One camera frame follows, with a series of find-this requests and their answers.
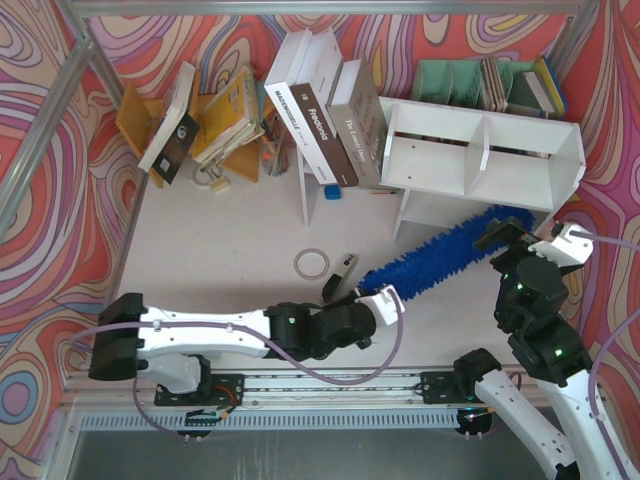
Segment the blue microfiber duster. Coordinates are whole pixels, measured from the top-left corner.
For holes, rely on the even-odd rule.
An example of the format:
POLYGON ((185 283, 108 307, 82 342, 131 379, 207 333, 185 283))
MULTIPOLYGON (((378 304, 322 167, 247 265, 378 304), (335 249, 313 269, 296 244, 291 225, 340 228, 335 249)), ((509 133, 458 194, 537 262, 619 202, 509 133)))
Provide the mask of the blue microfiber duster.
POLYGON ((409 301, 501 248, 501 242, 481 250, 475 248, 473 243, 491 221, 503 221, 510 217, 517 219, 527 230, 535 222, 535 217, 529 210, 503 205, 491 206, 419 247, 405 252, 383 267, 368 272, 358 287, 361 291, 370 293, 385 285, 392 285, 401 300, 409 301))

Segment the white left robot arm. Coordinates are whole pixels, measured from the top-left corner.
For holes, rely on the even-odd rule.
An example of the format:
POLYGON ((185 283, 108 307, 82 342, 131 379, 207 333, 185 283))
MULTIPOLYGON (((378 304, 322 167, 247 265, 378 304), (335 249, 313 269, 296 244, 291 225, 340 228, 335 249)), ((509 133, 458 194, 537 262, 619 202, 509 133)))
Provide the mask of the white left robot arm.
POLYGON ((326 306, 279 303, 236 314, 185 313, 147 306, 140 293, 109 305, 99 323, 70 339, 76 350, 93 343, 89 376, 97 381, 144 379, 177 395, 211 388, 209 359, 234 354, 279 359, 323 382, 330 379, 305 366, 338 349, 366 349, 381 328, 404 326, 405 306, 396 289, 359 290, 326 306))

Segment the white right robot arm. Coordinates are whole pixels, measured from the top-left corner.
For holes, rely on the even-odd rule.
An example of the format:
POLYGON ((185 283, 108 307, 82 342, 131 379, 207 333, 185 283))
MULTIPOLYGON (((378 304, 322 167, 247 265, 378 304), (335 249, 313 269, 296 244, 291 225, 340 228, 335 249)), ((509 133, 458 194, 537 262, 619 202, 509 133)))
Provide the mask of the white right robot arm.
POLYGON ((568 297, 564 276, 587 262, 597 242, 620 243, 575 223, 558 223, 549 238, 542 239, 510 217, 490 221, 474 243, 479 250, 497 243, 507 248, 490 261, 501 275, 494 318, 560 425, 553 426, 522 395, 484 348, 456 360, 453 376, 462 394, 477 397, 498 414, 549 479, 639 476, 597 388, 597 370, 613 341, 607 339, 597 355, 590 356, 561 312, 568 297))

